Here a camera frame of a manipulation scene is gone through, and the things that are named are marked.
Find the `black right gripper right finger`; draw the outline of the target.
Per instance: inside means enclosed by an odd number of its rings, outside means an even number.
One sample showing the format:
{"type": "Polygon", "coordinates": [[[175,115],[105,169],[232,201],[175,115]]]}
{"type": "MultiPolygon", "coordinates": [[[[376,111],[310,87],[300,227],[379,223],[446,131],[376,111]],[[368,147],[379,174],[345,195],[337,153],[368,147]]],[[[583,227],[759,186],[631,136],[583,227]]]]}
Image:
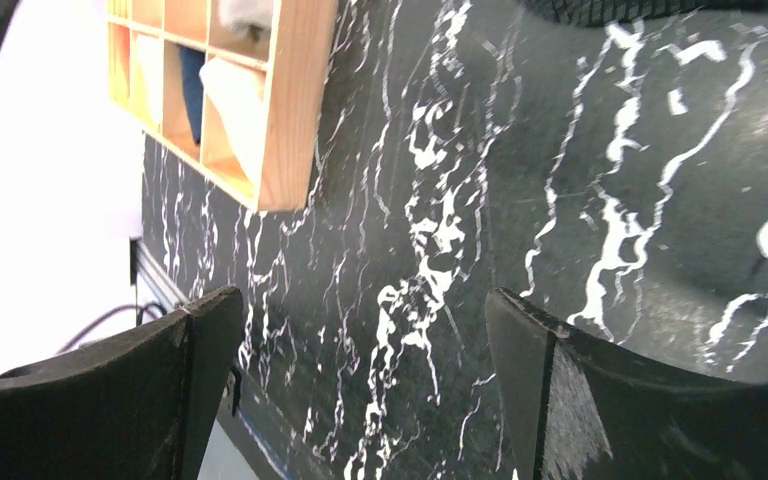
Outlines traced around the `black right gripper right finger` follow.
{"type": "Polygon", "coordinates": [[[768,383],[677,368],[505,289],[485,300],[522,479],[768,479],[768,383]]]}

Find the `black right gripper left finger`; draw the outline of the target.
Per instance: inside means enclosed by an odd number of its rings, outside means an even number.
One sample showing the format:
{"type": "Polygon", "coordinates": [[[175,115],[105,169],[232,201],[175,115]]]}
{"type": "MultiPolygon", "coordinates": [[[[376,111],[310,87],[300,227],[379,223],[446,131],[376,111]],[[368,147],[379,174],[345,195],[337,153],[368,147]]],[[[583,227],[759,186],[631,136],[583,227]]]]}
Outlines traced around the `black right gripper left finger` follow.
{"type": "Polygon", "coordinates": [[[226,286],[0,375],[0,479],[194,479],[237,348],[226,286]]]}

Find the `black striped underwear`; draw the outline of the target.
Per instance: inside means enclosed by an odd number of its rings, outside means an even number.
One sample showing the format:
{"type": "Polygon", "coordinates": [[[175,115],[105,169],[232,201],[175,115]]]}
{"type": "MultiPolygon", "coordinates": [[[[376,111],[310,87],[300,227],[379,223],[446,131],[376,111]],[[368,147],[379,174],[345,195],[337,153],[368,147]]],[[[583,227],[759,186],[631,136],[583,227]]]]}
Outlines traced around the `black striped underwear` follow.
{"type": "Polygon", "coordinates": [[[577,27],[601,27],[611,22],[649,20],[694,10],[759,10],[768,1],[756,0],[522,0],[526,11],[545,20],[577,27]]]}

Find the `grey beige underwear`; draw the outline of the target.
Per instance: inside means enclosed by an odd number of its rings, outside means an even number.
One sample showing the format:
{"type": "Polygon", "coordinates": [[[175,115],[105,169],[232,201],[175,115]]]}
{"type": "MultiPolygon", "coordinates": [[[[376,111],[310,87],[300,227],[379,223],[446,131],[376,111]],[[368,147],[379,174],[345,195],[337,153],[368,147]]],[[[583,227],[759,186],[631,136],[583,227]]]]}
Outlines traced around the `grey beige underwear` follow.
{"type": "Polygon", "coordinates": [[[219,24],[230,33],[254,41],[267,40],[271,33],[273,0],[219,0],[219,24]]]}

